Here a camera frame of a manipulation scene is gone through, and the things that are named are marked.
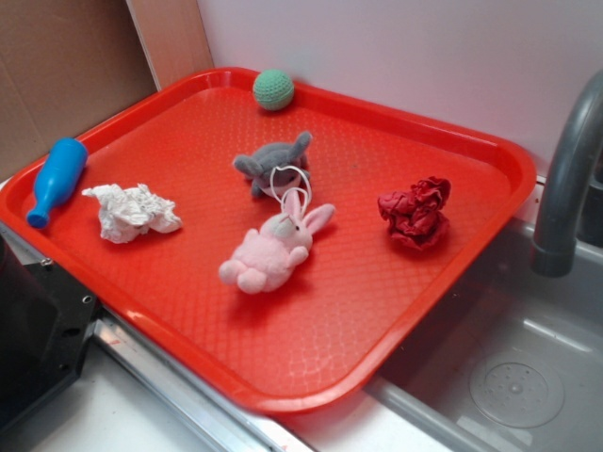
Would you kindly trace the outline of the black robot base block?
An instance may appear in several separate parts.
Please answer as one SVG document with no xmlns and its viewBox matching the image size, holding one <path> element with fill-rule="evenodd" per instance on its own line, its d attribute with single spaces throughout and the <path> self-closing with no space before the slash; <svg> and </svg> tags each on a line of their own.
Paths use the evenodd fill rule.
<svg viewBox="0 0 603 452">
<path fill-rule="evenodd" d="M 1 432 L 81 375 L 96 295 L 62 266 L 24 265 L 1 242 Z"/>
</svg>

